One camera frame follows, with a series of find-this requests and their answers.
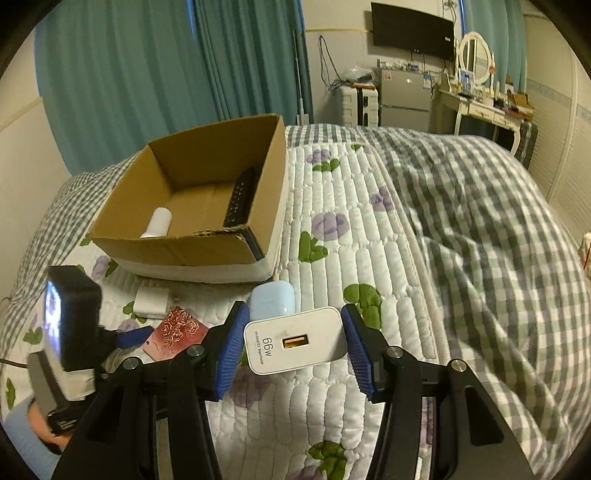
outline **huawei charger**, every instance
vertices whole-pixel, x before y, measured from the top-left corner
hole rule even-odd
[[[347,353],[340,313],[322,307],[265,320],[244,329],[248,364],[258,375],[270,375],[332,362]]]

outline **mini fridge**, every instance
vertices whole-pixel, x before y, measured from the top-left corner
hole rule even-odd
[[[422,73],[382,70],[382,127],[401,127],[427,132],[431,109],[431,82]]]

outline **screw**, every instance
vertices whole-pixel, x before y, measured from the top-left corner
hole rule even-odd
[[[205,353],[205,348],[202,345],[191,345],[187,348],[187,353],[191,356],[202,356]]]
[[[465,372],[468,366],[464,360],[452,360],[452,368],[456,372]]]
[[[129,358],[126,358],[125,360],[123,360],[123,368],[125,368],[126,370],[133,370],[138,365],[139,365],[139,360],[134,356],[130,356]]]
[[[403,353],[404,350],[402,350],[399,346],[389,346],[386,348],[386,354],[392,358],[400,358]]]

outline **remote control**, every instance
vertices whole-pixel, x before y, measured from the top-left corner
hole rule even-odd
[[[246,223],[251,210],[256,184],[257,175],[254,168],[251,167],[240,174],[228,203],[228,210],[223,221],[224,227]]]

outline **table leg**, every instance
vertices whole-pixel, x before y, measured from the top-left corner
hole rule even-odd
[[[456,115],[456,128],[453,131],[454,135],[459,135],[460,134],[460,123],[462,122],[462,112],[461,112],[461,108],[457,109],[457,115]]]
[[[440,135],[443,133],[443,109],[444,108],[445,108],[445,105],[443,105],[443,101],[442,101],[441,97],[439,97],[439,101],[437,102],[437,110],[435,112],[435,115],[437,117],[437,133]]]
[[[517,128],[515,128],[513,130],[513,148],[511,148],[511,155],[515,156],[515,153],[517,152],[517,147],[519,147],[519,142],[521,142],[521,132],[520,132],[520,128],[519,125],[517,126]]]

